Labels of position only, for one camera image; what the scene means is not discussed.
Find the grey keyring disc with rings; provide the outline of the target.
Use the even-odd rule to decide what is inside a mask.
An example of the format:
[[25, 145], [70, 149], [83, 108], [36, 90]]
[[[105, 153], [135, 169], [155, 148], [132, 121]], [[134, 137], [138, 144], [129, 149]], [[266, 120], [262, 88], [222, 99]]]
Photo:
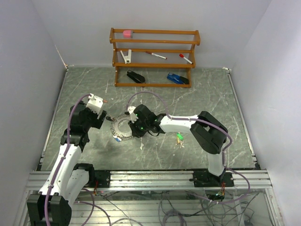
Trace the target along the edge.
[[128, 141], [133, 138], [132, 131], [128, 124], [130, 121], [129, 115], [123, 114], [112, 119], [110, 129], [114, 139], [119, 137], [122, 141]]

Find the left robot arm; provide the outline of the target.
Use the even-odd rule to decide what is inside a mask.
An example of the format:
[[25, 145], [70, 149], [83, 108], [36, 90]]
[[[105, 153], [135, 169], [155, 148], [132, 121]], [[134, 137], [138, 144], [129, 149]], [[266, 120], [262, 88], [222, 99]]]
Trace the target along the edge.
[[80, 101], [70, 108], [67, 129], [61, 137], [57, 160], [42, 188], [27, 200], [30, 224], [33, 226], [67, 226], [72, 206], [84, 187], [96, 181], [94, 167], [79, 163], [91, 128], [100, 129], [107, 115], [101, 106]]

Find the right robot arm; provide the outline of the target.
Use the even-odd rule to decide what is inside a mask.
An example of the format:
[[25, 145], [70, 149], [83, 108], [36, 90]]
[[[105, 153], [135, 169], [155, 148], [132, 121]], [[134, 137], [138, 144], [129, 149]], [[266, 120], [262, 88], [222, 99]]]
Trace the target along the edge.
[[228, 148], [224, 144], [227, 140], [231, 144], [232, 139], [228, 130], [209, 112], [202, 111], [199, 115], [187, 117], [171, 116], [167, 113], [156, 115], [142, 104], [137, 107], [128, 106], [127, 112], [130, 116], [128, 124], [134, 137], [141, 138], [146, 133], [153, 136], [176, 132], [191, 134], [207, 152], [208, 183], [218, 186], [224, 181], [224, 151]]

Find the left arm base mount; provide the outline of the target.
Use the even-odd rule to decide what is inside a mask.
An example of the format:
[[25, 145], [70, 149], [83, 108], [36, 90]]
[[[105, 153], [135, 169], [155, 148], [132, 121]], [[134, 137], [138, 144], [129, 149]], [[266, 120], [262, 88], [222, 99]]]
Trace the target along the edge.
[[108, 170], [96, 170], [92, 186], [94, 188], [109, 188], [111, 182], [111, 172]]

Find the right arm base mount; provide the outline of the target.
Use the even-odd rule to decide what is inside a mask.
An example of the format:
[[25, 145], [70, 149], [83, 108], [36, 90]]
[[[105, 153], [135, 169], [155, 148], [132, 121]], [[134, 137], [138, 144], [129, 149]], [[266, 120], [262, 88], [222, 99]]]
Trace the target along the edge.
[[221, 187], [222, 184], [225, 187], [234, 186], [232, 173], [226, 171], [221, 176], [215, 176], [209, 173], [207, 169], [195, 170], [189, 181], [194, 183], [194, 187]]

